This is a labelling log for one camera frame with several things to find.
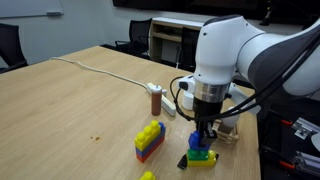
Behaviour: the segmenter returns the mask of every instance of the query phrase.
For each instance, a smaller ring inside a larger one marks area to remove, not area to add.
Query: chair
[[[19,26],[0,23],[0,56],[8,65],[0,68],[0,73],[28,66],[20,46]]]
[[[115,41],[117,50],[131,54],[133,56],[142,56],[149,50],[149,29],[152,19],[144,21],[131,20],[129,27],[128,41]]]
[[[177,68],[194,72],[196,69],[196,50],[199,31],[182,28],[181,45],[177,48],[176,64]]]

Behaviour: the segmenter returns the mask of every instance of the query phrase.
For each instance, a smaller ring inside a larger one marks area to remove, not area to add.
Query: white cable
[[[79,61],[74,61],[74,60],[69,60],[69,59],[65,59],[65,58],[60,58],[60,57],[52,57],[50,58],[49,60],[61,60],[61,61],[66,61],[66,62],[69,62],[69,63],[72,63],[72,64],[76,64],[86,70],[90,70],[90,71],[95,71],[95,72],[99,72],[99,73],[105,73],[105,74],[108,74],[108,75],[111,75],[113,77],[116,77],[116,78],[119,78],[119,79],[122,79],[122,80],[125,80],[125,81],[128,81],[128,82],[131,82],[131,83],[134,83],[134,84],[137,84],[139,86],[142,86],[143,88],[147,89],[147,86],[140,83],[140,82],[137,82],[137,81],[134,81],[134,80],[131,80],[131,79],[128,79],[128,78],[125,78],[125,77],[122,77],[122,76],[119,76],[119,75],[116,75],[116,74],[113,74],[111,72],[108,72],[108,71],[102,71],[102,70],[99,70],[99,69],[95,69],[95,68],[92,68],[90,66],[87,66],[87,65],[84,65],[82,64],[81,62]]]

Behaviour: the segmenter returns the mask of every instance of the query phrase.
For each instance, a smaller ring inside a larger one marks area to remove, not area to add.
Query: wall
[[[113,7],[112,0],[60,0],[64,15],[60,17],[0,18],[1,23],[20,26],[22,50],[29,64],[61,56],[100,44],[114,45],[128,40],[131,19],[168,17],[206,21],[212,17],[159,11],[141,11]],[[257,21],[249,21],[259,26]],[[299,26],[260,27],[268,32],[292,34]]]

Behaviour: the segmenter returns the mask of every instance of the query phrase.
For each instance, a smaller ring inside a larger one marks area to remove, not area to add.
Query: wooden table
[[[168,90],[188,74],[102,47],[64,57]],[[215,167],[183,171],[177,163],[194,122],[164,110],[154,117],[150,101],[140,86],[58,60],[1,74],[0,179],[138,179],[147,170],[164,180],[260,179],[253,115],[241,115],[236,146],[212,146]],[[152,119],[164,122],[166,139],[142,164],[134,138]]]

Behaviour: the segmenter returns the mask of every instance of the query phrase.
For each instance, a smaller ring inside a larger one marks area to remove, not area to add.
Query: lego brick
[[[152,120],[151,124],[136,136],[134,140],[136,148],[143,151],[160,134],[160,131],[161,128],[158,121]]]
[[[205,167],[214,166],[216,164],[217,158],[216,153],[212,150],[208,151],[208,160],[206,161],[192,161],[189,159],[187,154],[187,166],[188,167]]]
[[[188,140],[190,149],[208,151],[210,149],[210,144],[204,147],[200,147],[199,138],[200,138],[200,135],[198,131],[194,131],[193,133],[190,134],[189,140]]]
[[[206,161],[208,160],[208,151],[199,151],[188,149],[188,158],[190,161]]]
[[[145,160],[147,160],[148,157],[153,153],[153,151],[156,150],[157,147],[158,147],[163,141],[164,141],[164,137],[162,137],[162,138],[160,139],[160,141],[159,141],[157,144],[155,144],[155,145],[152,147],[152,149],[150,149],[150,151],[149,151],[147,154],[145,154],[145,156],[139,156],[139,154],[136,153],[136,156],[137,156],[137,158],[139,159],[139,161],[143,163]]]
[[[151,171],[146,171],[139,180],[156,180],[156,177]]]
[[[165,136],[166,133],[166,127],[164,126],[164,124],[162,122],[159,122],[160,128],[161,128],[161,132],[160,134],[156,137],[156,139],[154,139],[143,151],[140,151],[138,148],[136,148],[136,153],[143,157],[146,154],[149,153],[149,151],[152,149],[152,147],[157,144],[159,142],[159,140]]]

